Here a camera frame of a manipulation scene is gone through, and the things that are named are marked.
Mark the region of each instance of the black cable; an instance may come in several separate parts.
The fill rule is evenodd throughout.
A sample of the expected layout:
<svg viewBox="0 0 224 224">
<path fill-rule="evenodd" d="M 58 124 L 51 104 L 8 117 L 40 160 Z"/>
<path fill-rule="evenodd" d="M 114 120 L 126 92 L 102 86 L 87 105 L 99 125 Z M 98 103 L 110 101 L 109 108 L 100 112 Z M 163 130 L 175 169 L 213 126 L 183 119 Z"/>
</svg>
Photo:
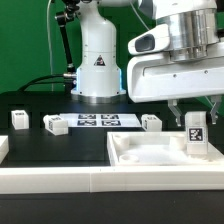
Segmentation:
<svg viewBox="0 0 224 224">
<path fill-rule="evenodd" d="M 24 88 L 23 90 L 20 91 L 24 91 L 25 89 L 27 89 L 29 86 L 32 85 L 43 85 L 43 84 L 65 84 L 65 82 L 59 82 L 59 81 L 55 81 L 55 82 L 36 82 L 36 83 L 30 83 L 29 85 L 26 85 L 26 88 Z"/>
<path fill-rule="evenodd" d="M 42 77 L 33 79 L 32 81 L 30 81 L 27 84 L 20 87 L 17 91 L 24 91 L 27 87 L 29 87 L 30 85 L 33 85 L 34 83 L 36 83 L 38 81 L 42 81 L 42 80 L 46 80 L 46 79 L 54 79 L 54 78 L 63 78 L 63 75 L 47 75 L 47 76 L 42 76 Z"/>
</svg>

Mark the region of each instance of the white tray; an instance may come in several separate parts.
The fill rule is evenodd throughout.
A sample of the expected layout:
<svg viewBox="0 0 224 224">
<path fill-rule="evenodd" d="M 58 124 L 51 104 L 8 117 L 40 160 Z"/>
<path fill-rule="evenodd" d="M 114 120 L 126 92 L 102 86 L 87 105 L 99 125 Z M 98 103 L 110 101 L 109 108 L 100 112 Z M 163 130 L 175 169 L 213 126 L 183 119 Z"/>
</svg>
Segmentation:
<svg viewBox="0 0 224 224">
<path fill-rule="evenodd" d="M 111 166 L 224 165 L 224 156 L 208 143 L 207 155 L 188 155 L 185 132 L 109 132 Z"/>
</svg>

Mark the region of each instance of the metal bracket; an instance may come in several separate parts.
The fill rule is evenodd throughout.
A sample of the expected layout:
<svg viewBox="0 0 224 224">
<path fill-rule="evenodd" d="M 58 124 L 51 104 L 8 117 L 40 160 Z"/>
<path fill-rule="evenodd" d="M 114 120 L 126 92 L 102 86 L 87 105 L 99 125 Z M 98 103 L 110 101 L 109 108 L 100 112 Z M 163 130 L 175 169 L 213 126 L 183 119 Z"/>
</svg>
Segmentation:
<svg viewBox="0 0 224 224">
<path fill-rule="evenodd" d="M 181 115 L 182 115 L 182 112 L 178 108 L 177 102 L 178 102 L 178 100 L 168 100 L 168 107 L 170 108 L 170 110 L 175 115 L 177 125 L 180 127 L 181 126 Z"/>
<path fill-rule="evenodd" d="M 217 96 L 211 96 L 211 101 L 213 104 L 212 110 L 210 112 L 211 117 L 212 117 L 212 124 L 216 124 L 216 120 L 218 116 L 216 115 L 221 103 L 222 103 L 222 96 L 217 95 Z"/>
</svg>

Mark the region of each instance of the warning label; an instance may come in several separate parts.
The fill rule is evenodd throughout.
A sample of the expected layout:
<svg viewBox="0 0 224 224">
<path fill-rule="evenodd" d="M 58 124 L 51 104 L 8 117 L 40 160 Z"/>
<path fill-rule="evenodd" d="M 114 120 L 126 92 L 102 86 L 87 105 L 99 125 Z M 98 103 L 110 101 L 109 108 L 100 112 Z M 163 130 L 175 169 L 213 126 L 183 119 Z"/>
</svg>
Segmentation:
<svg viewBox="0 0 224 224">
<path fill-rule="evenodd" d="M 94 65 L 95 66 L 105 66 L 104 60 L 101 55 L 97 58 Z"/>
</svg>

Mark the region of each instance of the white block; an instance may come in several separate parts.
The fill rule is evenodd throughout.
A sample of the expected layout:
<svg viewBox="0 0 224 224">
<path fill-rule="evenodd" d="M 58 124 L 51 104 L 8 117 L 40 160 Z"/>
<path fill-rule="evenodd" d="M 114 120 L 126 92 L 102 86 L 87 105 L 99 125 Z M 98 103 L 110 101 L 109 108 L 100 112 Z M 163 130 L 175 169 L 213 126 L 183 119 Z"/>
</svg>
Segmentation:
<svg viewBox="0 0 224 224">
<path fill-rule="evenodd" d="M 9 152 L 8 136 L 0 136 L 0 163 Z"/>
<path fill-rule="evenodd" d="M 187 134 L 187 153 L 189 155 L 207 155 L 208 128 L 206 112 L 188 112 L 185 115 Z"/>
<path fill-rule="evenodd" d="M 25 110 L 11 111 L 12 124 L 16 130 L 29 128 L 29 116 Z"/>
<path fill-rule="evenodd" d="M 142 115 L 142 128 L 147 132 L 161 132 L 162 121 L 155 115 L 144 114 Z"/>
<path fill-rule="evenodd" d="M 68 134 L 68 121 L 58 115 L 46 115 L 44 117 L 45 128 L 54 135 Z"/>
</svg>

